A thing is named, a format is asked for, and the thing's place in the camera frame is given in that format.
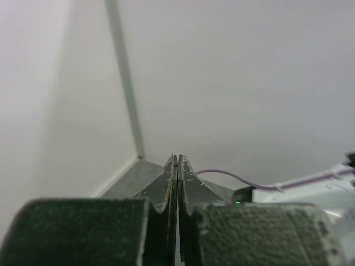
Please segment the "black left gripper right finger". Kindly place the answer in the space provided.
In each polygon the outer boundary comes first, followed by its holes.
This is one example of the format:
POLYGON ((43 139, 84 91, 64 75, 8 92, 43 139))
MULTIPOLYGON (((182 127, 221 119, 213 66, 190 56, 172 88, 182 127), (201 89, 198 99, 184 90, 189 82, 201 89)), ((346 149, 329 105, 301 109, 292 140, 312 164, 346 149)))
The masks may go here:
POLYGON ((309 203, 228 203, 177 163, 180 256, 185 265, 346 265, 327 214, 309 203))

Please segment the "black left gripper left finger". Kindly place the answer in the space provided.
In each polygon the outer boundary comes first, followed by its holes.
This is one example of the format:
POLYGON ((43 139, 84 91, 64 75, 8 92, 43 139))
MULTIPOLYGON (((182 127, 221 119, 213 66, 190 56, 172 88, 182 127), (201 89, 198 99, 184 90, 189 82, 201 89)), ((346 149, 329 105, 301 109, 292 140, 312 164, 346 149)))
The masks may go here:
POLYGON ((178 159, 135 196, 38 198, 16 214, 2 265, 174 265, 178 159))

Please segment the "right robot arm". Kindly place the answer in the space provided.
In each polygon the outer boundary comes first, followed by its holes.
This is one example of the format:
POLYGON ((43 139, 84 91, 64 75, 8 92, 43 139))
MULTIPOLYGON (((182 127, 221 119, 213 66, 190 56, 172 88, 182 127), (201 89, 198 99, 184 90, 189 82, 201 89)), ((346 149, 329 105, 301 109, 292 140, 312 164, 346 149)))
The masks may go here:
POLYGON ((313 176, 271 185, 270 191, 256 185, 241 188, 234 192, 231 202, 306 202, 317 205, 336 226, 349 264, 354 265, 354 152, 346 157, 343 164, 313 176))

